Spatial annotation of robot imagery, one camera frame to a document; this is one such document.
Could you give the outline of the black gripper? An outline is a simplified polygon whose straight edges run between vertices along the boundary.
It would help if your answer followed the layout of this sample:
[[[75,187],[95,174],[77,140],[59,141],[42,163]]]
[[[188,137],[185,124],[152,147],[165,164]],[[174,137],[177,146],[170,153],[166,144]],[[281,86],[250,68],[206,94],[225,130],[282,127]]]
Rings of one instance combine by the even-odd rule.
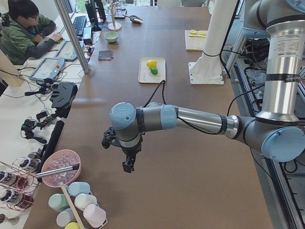
[[[102,147],[108,149],[110,145],[121,148],[124,154],[126,154],[126,160],[122,163],[124,172],[133,172],[136,155],[142,150],[142,136],[138,134],[132,140],[123,141],[119,139],[115,129],[109,127],[103,133]]]

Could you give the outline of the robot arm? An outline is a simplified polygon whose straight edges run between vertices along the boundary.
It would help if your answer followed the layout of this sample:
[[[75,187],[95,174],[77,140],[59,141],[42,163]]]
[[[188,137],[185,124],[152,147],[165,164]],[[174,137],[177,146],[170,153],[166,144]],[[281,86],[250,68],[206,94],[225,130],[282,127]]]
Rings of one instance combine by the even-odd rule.
[[[143,107],[118,103],[110,110],[112,126],[104,132],[102,146],[122,149],[125,172],[134,170],[142,135],[176,126],[210,135],[225,135],[277,162],[299,156],[305,134],[295,116],[300,65],[305,46],[305,3],[302,0],[248,0],[244,32],[270,36],[262,110],[255,117],[212,114],[148,101]]]

